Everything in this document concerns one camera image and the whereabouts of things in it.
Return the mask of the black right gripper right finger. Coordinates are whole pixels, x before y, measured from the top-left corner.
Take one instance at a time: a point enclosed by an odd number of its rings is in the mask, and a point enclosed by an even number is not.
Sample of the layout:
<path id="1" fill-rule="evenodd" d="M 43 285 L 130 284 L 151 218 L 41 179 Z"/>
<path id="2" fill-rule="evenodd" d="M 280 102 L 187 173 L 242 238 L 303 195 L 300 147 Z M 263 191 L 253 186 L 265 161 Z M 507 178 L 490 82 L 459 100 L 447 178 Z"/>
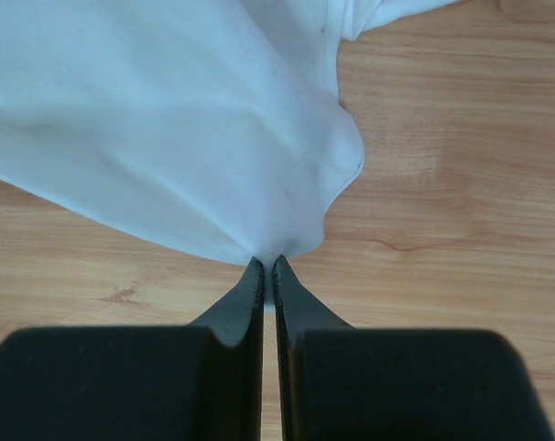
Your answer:
<path id="1" fill-rule="evenodd" d="M 522 357 L 483 329 L 356 328 L 272 270 L 287 440 L 551 440 Z"/>

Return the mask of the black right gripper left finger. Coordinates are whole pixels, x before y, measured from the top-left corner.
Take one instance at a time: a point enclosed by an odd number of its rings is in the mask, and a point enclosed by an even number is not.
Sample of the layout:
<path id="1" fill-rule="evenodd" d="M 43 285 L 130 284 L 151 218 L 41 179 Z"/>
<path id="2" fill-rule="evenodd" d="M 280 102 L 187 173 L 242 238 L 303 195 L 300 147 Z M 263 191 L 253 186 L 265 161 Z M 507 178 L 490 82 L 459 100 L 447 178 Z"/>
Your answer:
<path id="1" fill-rule="evenodd" d="M 0 440 L 256 440 L 264 268 L 186 325 L 33 327 L 0 344 Z"/>

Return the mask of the white t shirt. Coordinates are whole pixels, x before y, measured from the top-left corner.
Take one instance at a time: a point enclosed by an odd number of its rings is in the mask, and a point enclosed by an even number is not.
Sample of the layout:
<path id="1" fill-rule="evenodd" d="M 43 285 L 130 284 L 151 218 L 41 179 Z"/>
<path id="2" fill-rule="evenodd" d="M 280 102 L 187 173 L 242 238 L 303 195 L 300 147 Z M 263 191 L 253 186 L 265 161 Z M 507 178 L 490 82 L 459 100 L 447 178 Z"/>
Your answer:
<path id="1" fill-rule="evenodd" d="M 308 253 L 365 162 L 342 40 L 436 1 L 0 1 L 0 179 L 230 264 Z"/>

